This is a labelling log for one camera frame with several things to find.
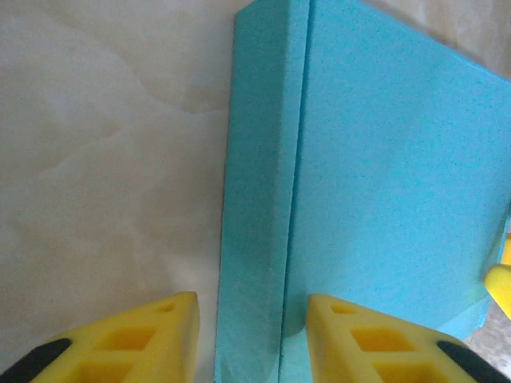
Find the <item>gray floor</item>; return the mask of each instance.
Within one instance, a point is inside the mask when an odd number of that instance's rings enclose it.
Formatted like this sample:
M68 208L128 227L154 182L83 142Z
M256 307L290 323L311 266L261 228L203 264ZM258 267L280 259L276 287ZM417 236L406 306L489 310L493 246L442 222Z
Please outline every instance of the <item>gray floor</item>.
M489 310L485 325L465 343L511 378L511 321L496 303Z

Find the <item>black rubber pad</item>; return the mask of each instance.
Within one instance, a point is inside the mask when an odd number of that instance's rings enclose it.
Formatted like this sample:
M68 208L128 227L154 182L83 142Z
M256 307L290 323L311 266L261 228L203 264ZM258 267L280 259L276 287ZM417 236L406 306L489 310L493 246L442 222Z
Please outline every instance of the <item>black rubber pad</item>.
M36 347L0 375L0 383L28 383L71 345L67 338Z
M471 349L447 341L439 341L437 346L477 383L511 383L505 375Z

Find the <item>yellow object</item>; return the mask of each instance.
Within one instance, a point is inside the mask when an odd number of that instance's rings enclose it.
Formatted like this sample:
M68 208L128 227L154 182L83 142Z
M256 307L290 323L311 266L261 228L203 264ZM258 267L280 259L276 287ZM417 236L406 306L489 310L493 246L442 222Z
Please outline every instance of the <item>yellow object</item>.
M314 383L476 382L437 345L478 358L459 340L328 295L309 298L307 340Z
M493 266L485 277L485 286L502 311L511 318L511 266Z
M195 293L138 307L58 335L71 346L33 383L190 383L199 307Z
M502 263L511 266L511 234L508 234L507 238L505 239Z

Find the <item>white surface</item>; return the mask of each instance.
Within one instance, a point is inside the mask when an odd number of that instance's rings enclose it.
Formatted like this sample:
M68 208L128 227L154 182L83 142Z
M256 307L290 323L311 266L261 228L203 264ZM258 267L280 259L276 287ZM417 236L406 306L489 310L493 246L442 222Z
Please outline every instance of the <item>white surface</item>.
M211 381L233 15L249 1L0 0L0 370L196 290ZM387 3L511 74L507 0Z
M511 321L496 303L490 308L484 327L465 343L511 379Z

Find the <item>blue foam board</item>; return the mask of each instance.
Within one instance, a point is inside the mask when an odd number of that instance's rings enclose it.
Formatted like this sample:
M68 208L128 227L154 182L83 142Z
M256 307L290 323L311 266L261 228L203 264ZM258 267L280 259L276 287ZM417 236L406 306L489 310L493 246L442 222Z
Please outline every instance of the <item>blue foam board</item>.
M215 382L277 382L309 4L236 16Z
M307 296L464 338L511 202L511 85L356 0L236 19L216 382L305 382Z

